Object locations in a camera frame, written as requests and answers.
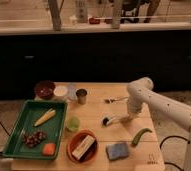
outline orange object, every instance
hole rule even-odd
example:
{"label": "orange object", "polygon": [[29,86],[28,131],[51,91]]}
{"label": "orange object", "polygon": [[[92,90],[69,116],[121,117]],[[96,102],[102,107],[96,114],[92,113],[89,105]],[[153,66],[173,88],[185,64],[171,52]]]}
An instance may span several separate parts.
{"label": "orange object", "polygon": [[[76,147],[84,140],[84,138],[90,135],[95,138],[95,143],[91,146],[91,150],[87,152],[83,159],[77,160],[73,155],[72,152],[76,149]],[[68,142],[67,144],[67,154],[70,160],[75,163],[88,163],[92,161],[98,152],[98,140],[95,135],[89,130],[82,130],[76,133]]]}
{"label": "orange object", "polygon": [[46,156],[52,156],[52,155],[54,155],[55,150],[56,150],[56,144],[47,143],[43,147],[42,154],[46,155]]}

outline green cup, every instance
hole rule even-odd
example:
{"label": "green cup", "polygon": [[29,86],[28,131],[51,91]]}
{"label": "green cup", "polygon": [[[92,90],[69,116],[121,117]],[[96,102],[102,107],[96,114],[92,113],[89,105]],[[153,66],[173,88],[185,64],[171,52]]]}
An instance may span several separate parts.
{"label": "green cup", "polygon": [[71,132],[78,131],[80,120],[77,117],[70,117],[66,123],[66,128]]}

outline carrot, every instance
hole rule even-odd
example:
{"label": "carrot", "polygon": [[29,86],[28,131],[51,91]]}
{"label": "carrot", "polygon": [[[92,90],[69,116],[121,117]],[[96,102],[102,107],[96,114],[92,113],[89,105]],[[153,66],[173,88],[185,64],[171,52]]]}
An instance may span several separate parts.
{"label": "carrot", "polygon": [[44,147],[42,149],[42,154],[46,155],[46,156],[52,156],[52,155],[54,155],[55,150],[56,150],[56,144],[47,143],[44,145]]}

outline floor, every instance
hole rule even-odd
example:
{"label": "floor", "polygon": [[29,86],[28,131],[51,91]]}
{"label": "floor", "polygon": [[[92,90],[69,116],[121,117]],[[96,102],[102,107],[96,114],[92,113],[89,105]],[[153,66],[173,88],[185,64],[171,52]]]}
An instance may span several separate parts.
{"label": "floor", "polygon": [[[161,94],[191,105],[191,91],[163,92]],[[0,120],[7,128],[8,132],[12,131],[15,118],[19,113],[23,102],[24,100],[0,101]],[[159,142],[161,142],[165,137],[169,135],[180,135],[188,137],[188,133],[177,126],[173,121],[169,120],[167,117],[161,115],[153,109],[150,110]],[[3,150],[7,138],[7,133],[5,133],[0,126],[0,151]],[[185,147],[185,141],[174,138],[169,139],[164,143],[162,147],[164,160],[176,163],[182,167],[185,155]],[[0,171],[10,170],[10,159],[0,159],[0,161]],[[177,169],[173,166],[166,165],[166,171],[177,171]]]}

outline tray rim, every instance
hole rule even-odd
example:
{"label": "tray rim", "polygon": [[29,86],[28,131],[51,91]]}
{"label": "tray rim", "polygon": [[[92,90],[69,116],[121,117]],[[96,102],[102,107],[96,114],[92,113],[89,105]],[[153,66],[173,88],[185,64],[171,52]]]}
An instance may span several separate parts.
{"label": "tray rim", "polygon": [[[62,120],[62,125],[61,125],[61,128],[60,128],[60,133],[59,133],[59,136],[58,136],[58,144],[56,144],[56,151],[54,153],[53,156],[38,156],[38,157],[32,157],[32,156],[25,156],[25,157],[22,157],[21,155],[15,155],[15,154],[7,154],[6,153],[6,150],[8,149],[9,147],[9,143],[10,143],[10,139],[11,139],[11,136],[12,134],[14,133],[14,131],[16,130],[18,124],[19,124],[19,120],[22,116],[22,113],[24,111],[24,109],[26,108],[27,104],[28,103],[36,103],[36,102],[39,102],[39,103],[53,103],[53,104],[64,104],[64,115],[63,115],[63,120]],[[33,160],[53,160],[55,159],[57,156],[58,156],[58,153],[59,153],[59,148],[60,148],[60,144],[61,144],[61,137],[62,137],[62,133],[63,133],[63,128],[64,128],[64,122],[65,122],[65,118],[66,118],[66,111],[67,111],[67,106],[68,106],[68,103],[67,102],[59,102],[59,101],[54,101],[54,100],[26,100],[19,112],[19,115],[16,119],[16,122],[13,126],[13,129],[11,131],[11,134],[10,136],[8,137],[8,140],[5,144],[5,147],[4,147],[4,150],[2,152],[2,156],[5,157],[5,158],[16,158],[16,159],[33,159]]]}

